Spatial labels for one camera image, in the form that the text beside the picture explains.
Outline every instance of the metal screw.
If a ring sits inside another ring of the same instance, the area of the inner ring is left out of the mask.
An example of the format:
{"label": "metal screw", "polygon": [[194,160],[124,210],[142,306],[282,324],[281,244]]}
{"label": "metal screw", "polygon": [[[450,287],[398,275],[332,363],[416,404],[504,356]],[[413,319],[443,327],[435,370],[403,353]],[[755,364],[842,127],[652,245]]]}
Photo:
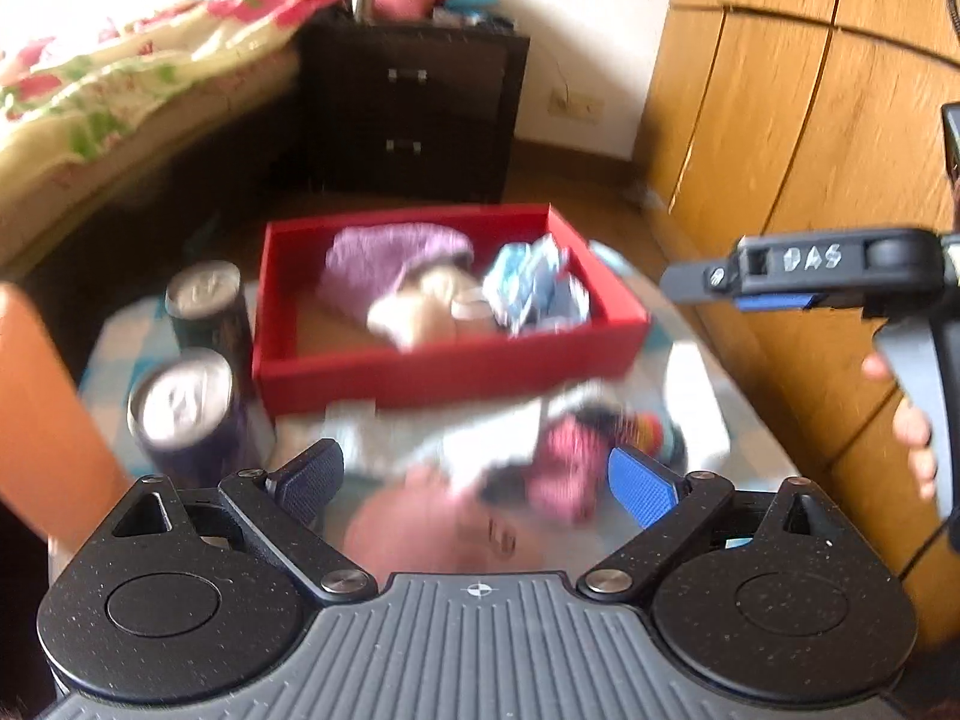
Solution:
{"label": "metal screw", "polygon": [[630,574],[618,568],[598,568],[596,571],[590,571],[584,577],[584,581],[593,592],[604,595],[625,592],[634,583]]}
{"label": "metal screw", "polygon": [[320,580],[320,587],[335,595],[347,595],[367,586],[367,575],[358,568],[341,568],[331,571]]}

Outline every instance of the floral bedsheet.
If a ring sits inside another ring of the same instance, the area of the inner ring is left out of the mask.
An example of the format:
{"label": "floral bedsheet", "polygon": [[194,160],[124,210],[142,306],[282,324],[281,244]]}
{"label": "floral bedsheet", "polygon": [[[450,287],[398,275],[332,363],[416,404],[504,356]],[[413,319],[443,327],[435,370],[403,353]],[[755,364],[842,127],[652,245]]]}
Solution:
{"label": "floral bedsheet", "polygon": [[167,100],[283,47],[339,0],[136,0],[0,56],[0,202],[102,156]]}

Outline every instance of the human hand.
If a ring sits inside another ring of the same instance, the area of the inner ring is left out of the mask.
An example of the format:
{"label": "human hand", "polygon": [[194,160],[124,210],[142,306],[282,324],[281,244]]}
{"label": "human hand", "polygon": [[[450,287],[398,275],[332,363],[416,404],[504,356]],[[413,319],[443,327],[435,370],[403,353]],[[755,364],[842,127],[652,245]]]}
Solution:
{"label": "human hand", "polygon": [[[890,379],[890,368],[878,354],[871,354],[863,361],[863,375],[872,381]],[[926,415],[906,398],[901,400],[894,414],[894,436],[910,453],[907,461],[920,498],[930,500],[936,491],[933,479],[937,475],[937,459],[930,449],[930,423]]]}

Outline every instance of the silver drawer handle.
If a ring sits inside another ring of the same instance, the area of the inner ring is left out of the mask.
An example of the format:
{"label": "silver drawer handle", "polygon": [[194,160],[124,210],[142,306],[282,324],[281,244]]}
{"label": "silver drawer handle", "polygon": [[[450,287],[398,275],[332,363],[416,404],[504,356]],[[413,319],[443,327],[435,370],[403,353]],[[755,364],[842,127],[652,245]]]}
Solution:
{"label": "silver drawer handle", "polygon": [[414,156],[419,157],[424,150],[424,144],[420,141],[395,141],[393,138],[388,138],[386,148],[388,154],[400,151],[402,148],[409,148],[414,152]]}
{"label": "silver drawer handle", "polygon": [[397,83],[400,79],[413,81],[415,80],[421,86],[426,84],[429,75],[426,70],[405,70],[400,68],[390,68],[387,70],[387,81],[390,83]]}

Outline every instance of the purple cloth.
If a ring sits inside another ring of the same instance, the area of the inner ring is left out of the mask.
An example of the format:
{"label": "purple cloth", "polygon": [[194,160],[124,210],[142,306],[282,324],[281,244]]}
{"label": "purple cloth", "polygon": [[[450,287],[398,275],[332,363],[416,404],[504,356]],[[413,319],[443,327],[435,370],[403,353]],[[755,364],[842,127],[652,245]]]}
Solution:
{"label": "purple cloth", "polygon": [[410,271],[440,261],[469,264],[472,258],[469,238],[438,224],[345,227],[326,252],[317,295],[366,324],[373,301],[396,292]]}

